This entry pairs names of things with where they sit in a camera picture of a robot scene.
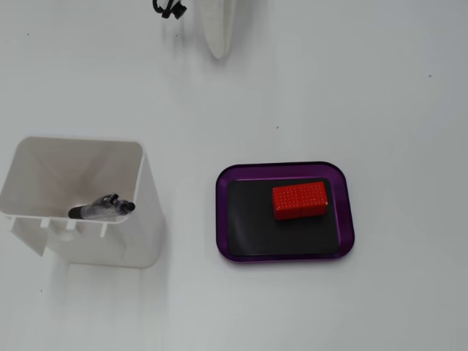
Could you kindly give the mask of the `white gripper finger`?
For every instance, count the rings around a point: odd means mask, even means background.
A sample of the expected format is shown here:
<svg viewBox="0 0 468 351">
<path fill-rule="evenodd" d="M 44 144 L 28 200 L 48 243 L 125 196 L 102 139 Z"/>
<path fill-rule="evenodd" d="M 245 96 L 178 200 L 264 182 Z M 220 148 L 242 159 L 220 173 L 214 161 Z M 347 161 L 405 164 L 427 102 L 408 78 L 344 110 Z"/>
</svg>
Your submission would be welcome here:
<svg viewBox="0 0 468 351">
<path fill-rule="evenodd" d="M 208 47 L 221 59 L 230 49 L 236 0 L 200 0 L 198 6 Z"/>
</svg>

